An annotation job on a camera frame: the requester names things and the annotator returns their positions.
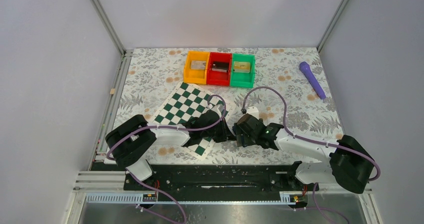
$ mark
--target floral tablecloth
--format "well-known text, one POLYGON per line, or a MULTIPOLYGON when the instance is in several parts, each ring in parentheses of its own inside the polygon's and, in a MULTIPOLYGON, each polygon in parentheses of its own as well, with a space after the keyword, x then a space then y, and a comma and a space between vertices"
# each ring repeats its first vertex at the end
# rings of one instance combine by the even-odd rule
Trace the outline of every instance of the floral tablecloth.
MULTIPOLYGON (((335 103, 316 48, 138 48, 133 52, 113 128, 135 114, 148 121, 182 81, 189 50, 232 52, 255 56, 254 87, 269 86, 280 92, 288 104, 287 125, 297 134, 323 138, 343 135, 335 103), (327 98, 320 100, 299 64, 306 61, 324 89, 327 98)), ((244 96, 250 89, 202 85, 212 93, 232 100, 237 109, 227 120, 232 126, 241 116, 244 96)), ((269 90, 257 90, 248 99, 247 107, 259 109, 264 123, 282 123, 283 103, 269 90)), ((237 147, 235 142, 217 143, 205 160, 198 160, 184 148, 153 144, 144 154, 151 164, 292 164, 294 161, 315 162, 315 159, 288 151, 263 149, 260 146, 237 147)))

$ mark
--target purple object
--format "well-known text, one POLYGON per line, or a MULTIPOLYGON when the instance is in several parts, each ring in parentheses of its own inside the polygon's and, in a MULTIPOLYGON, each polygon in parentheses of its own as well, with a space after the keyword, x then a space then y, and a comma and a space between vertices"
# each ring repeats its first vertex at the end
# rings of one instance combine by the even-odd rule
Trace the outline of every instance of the purple object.
POLYGON ((305 75, 306 79, 309 81, 312 88, 318 94, 319 98, 325 99, 326 94, 324 93, 323 88, 321 88, 320 83, 318 83, 317 79, 315 78, 314 74, 312 73, 311 68, 309 67, 309 64, 306 63, 306 62, 302 62, 302 63, 299 64, 299 69, 305 75))

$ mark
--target gray wall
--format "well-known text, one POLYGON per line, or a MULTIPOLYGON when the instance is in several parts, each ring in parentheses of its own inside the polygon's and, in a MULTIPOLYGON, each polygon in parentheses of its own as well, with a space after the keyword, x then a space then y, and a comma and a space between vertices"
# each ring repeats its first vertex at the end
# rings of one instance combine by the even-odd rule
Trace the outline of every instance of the gray wall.
POLYGON ((422 223, 424 0, 351 0, 322 53, 347 134, 381 166, 385 224, 422 223))
POLYGON ((57 224, 119 55, 90 0, 0 3, 0 223, 57 224))
POLYGON ((101 0, 126 48, 317 46, 341 0, 101 0))

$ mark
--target checkered board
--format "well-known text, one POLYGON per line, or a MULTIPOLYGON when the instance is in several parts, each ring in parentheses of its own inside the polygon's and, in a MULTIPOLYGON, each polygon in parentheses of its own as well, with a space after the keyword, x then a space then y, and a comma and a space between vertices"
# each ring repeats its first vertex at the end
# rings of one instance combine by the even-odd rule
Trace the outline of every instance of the checkered board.
MULTIPOLYGON (((192 117, 198 117, 208 110, 208 99, 213 93, 195 84, 179 83, 165 102, 155 112, 153 121, 159 124, 175 125, 187 122, 192 117)), ((210 102, 212 106, 223 104, 223 102, 213 97, 210 102)), ((234 112, 236 105, 232 102, 225 102, 225 118, 234 112)), ((191 155, 204 159, 214 145, 212 138, 203 139, 198 145, 193 145, 185 150, 191 155)))

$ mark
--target orange bin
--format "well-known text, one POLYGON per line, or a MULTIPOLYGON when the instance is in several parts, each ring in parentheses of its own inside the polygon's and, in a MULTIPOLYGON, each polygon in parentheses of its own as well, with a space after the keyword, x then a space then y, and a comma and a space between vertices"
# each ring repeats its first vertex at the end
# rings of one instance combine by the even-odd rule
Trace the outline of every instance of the orange bin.
POLYGON ((187 55, 187 60, 185 61, 183 79, 184 83, 197 83, 197 84, 206 84, 206 72, 208 70, 209 63, 209 52, 202 51, 189 51, 187 55), (206 67, 204 70, 195 70, 191 69, 191 63, 193 60, 197 61, 206 61, 206 67))

